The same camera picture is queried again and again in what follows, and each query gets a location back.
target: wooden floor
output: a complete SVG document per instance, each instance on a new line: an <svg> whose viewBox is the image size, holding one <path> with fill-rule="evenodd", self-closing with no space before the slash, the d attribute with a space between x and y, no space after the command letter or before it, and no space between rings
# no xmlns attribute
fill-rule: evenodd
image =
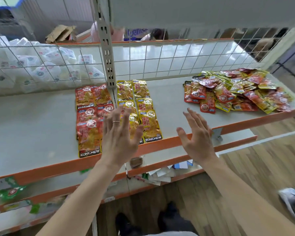
<svg viewBox="0 0 295 236"><path fill-rule="evenodd" d="M252 131L260 135L259 139L295 131L295 119ZM295 223L277 196L277 190L295 187L295 135L220 157L249 186ZM214 183L202 173L101 205L97 212L98 236L116 235L114 218L118 212L125 213L145 234L157 234L158 213L171 200L176 202L181 215L192 221L200 235L246 235Z"/></svg>

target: dark hair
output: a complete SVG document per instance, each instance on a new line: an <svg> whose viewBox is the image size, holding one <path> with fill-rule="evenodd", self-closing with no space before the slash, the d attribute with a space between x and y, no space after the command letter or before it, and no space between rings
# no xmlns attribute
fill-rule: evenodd
<svg viewBox="0 0 295 236"><path fill-rule="evenodd" d="M151 38L152 37L155 39L168 39L168 33L165 29L154 29L151 33Z"/></svg>

